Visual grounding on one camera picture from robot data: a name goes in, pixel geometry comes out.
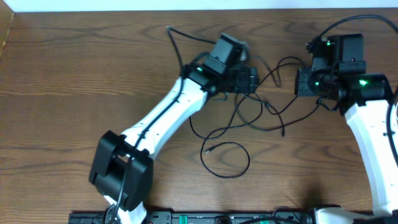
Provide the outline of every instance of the green led indicator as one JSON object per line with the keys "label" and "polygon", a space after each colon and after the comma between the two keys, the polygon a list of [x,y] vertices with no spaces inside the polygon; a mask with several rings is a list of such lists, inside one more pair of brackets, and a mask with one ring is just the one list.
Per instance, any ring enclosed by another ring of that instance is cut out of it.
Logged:
{"label": "green led indicator", "polygon": [[365,86],[366,84],[368,84],[368,82],[365,81],[365,80],[360,80],[360,81],[359,81],[359,84],[360,84],[361,86]]}

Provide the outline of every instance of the wooden table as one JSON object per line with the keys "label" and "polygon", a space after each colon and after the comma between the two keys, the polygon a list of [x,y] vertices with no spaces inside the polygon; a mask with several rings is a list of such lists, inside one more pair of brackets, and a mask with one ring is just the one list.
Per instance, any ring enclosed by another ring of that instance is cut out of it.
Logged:
{"label": "wooden table", "polygon": [[[0,61],[0,223],[66,223],[76,210],[108,205],[88,182],[98,139],[120,133],[146,115],[178,76],[165,33],[171,25],[216,40],[220,32],[248,41],[252,54],[275,67],[294,55],[310,63],[304,43],[342,18],[380,14],[398,23],[398,9],[258,10],[195,12],[18,13]],[[368,72],[397,81],[398,36],[374,20],[353,21],[330,34],[361,32]],[[185,62],[211,50],[208,44],[176,37]],[[253,62],[264,76],[266,69]],[[297,67],[284,68],[282,88],[271,80],[258,89],[281,109],[293,97]],[[259,111],[245,102],[249,118]],[[315,106],[300,98],[282,117],[299,118]],[[233,101],[210,101],[193,117],[201,134],[226,125]],[[265,114],[259,126],[279,124]],[[354,136],[338,113],[318,110],[280,131],[230,130],[251,155],[248,172],[235,180],[209,174],[201,165],[202,141],[186,122],[155,161],[147,205],[176,211],[264,211],[336,203],[370,210],[371,194]],[[205,161],[217,172],[237,173],[243,151],[225,146]]]}

